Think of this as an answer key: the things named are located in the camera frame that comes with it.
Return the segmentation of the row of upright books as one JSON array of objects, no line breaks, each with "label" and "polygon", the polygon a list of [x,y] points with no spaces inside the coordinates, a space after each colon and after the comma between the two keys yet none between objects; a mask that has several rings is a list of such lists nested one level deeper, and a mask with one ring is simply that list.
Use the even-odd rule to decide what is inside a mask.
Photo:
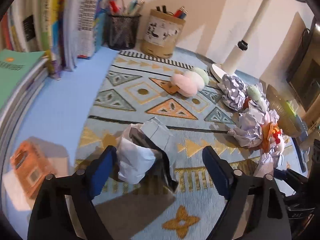
[{"label": "row of upright books", "polygon": [[49,75],[59,80],[100,48],[109,1],[1,0],[1,49],[44,51]]}]

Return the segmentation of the orange toy radio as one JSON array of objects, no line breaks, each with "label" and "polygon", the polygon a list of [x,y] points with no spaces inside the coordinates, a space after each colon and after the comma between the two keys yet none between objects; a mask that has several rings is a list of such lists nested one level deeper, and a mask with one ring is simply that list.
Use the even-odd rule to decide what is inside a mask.
[{"label": "orange toy radio", "polygon": [[10,163],[24,194],[30,199],[36,198],[48,174],[56,175],[56,169],[40,148],[30,140],[25,140],[19,145],[10,157]]}]

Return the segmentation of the Hello Kitty plush toy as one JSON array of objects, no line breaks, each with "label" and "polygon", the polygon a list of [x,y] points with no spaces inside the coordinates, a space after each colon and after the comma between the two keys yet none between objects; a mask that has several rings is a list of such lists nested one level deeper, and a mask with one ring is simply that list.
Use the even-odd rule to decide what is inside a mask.
[{"label": "Hello Kitty plush toy", "polygon": [[283,164],[283,152],[285,150],[285,140],[283,131],[277,124],[269,122],[262,126],[263,139],[260,147],[262,163],[272,163],[274,168]]}]

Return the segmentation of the patterned blue woven mat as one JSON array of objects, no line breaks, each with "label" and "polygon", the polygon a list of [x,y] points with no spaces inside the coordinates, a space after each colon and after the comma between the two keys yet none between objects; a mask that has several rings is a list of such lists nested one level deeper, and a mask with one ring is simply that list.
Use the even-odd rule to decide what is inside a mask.
[{"label": "patterned blue woven mat", "polygon": [[160,128],[171,141],[167,155],[173,162],[175,190],[170,189],[159,153],[137,183],[119,178],[115,170],[93,204],[114,239],[205,239],[226,201],[217,192],[202,161],[212,147],[221,159],[251,176],[260,153],[240,147],[228,134],[238,113],[228,109],[222,92],[210,80],[191,98],[175,92],[170,79],[192,68],[207,69],[194,54],[157,59],[136,50],[101,48],[92,64],[106,69],[93,100],[75,155],[86,167],[109,145],[129,136],[131,128]]}]

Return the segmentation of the stack of green books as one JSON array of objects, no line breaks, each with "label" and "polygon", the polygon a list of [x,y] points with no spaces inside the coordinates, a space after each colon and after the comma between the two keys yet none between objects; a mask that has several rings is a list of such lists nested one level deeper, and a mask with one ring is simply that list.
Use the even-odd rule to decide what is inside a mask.
[{"label": "stack of green books", "polygon": [[44,51],[1,51],[1,131],[22,94],[40,74],[46,72],[47,61]]}]

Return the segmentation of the tan paper pen holder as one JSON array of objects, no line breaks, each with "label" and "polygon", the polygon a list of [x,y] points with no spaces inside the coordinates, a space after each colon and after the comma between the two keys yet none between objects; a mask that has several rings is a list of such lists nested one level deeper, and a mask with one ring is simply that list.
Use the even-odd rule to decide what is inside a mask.
[{"label": "tan paper pen holder", "polygon": [[184,25],[183,19],[151,9],[140,50],[149,56],[171,58]]}]

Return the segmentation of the white paper ball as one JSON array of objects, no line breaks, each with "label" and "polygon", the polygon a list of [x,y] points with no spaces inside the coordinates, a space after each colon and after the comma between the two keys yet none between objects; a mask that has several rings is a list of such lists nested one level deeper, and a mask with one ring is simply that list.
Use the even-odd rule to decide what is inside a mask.
[{"label": "white paper ball", "polygon": [[164,185],[176,192],[177,141],[165,124],[156,117],[142,124],[130,124],[117,140],[120,180],[138,184],[151,173],[160,176]]}]

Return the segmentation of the pink plush dumpling toy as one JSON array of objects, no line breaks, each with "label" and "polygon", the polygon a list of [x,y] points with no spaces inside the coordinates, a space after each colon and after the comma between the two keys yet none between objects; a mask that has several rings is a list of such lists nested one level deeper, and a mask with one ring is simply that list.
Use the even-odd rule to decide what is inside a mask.
[{"label": "pink plush dumpling toy", "polygon": [[191,98],[208,85],[209,76],[201,68],[194,67],[183,74],[174,74],[170,78],[170,83],[170,92],[178,92],[186,98]]}]

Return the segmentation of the gold ribbed bowl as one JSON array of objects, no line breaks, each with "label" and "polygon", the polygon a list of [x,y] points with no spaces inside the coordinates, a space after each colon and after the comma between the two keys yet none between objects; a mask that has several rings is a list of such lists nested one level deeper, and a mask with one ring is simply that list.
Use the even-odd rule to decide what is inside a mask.
[{"label": "gold ribbed bowl", "polygon": [[272,85],[267,87],[266,98],[270,103],[269,108],[279,115],[278,126],[283,133],[292,138],[299,137],[304,128],[300,117]]}]

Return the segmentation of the lined paper ball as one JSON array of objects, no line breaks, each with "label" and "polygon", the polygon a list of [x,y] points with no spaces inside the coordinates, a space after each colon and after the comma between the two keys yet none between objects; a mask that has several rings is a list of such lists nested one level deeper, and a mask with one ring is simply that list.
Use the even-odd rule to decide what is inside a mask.
[{"label": "lined paper ball", "polygon": [[218,87],[222,90],[223,103],[234,111],[242,109],[247,97],[247,83],[237,76],[225,74]]}]

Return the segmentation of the black mesh pen holder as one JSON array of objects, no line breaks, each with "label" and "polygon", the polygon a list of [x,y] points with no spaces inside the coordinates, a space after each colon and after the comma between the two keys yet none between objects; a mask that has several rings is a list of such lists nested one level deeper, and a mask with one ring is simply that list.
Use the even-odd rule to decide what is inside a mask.
[{"label": "black mesh pen holder", "polygon": [[106,21],[106,44],[113,50],[133,49],[136,45],[141,15],[108,15]]}]

